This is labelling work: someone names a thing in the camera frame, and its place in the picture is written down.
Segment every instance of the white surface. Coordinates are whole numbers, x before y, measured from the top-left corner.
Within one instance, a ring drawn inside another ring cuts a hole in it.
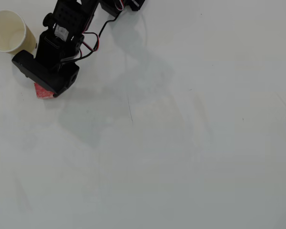
[[[55,3],[0,9],[39,36]],[[286,0],[147,0],[55,100],[10,61],[0,229],[286,229]]]

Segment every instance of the paper cup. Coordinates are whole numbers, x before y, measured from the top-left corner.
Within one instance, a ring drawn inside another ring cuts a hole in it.
[[[36,39],[22,17],[10,10],[0,10],[0,52],[30,53],[36,48]]]

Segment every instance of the red object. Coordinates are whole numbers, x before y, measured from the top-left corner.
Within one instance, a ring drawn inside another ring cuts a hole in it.
[[[39,99],[52,99],[52,98],[54,98],[53,97],[53,95],[54,95],[53,92],[47,91],[46,89],[44,89],[43,87],[41,87],[37,83],[34,83],[34,85],[35,85],[37,98],[39,98]]]

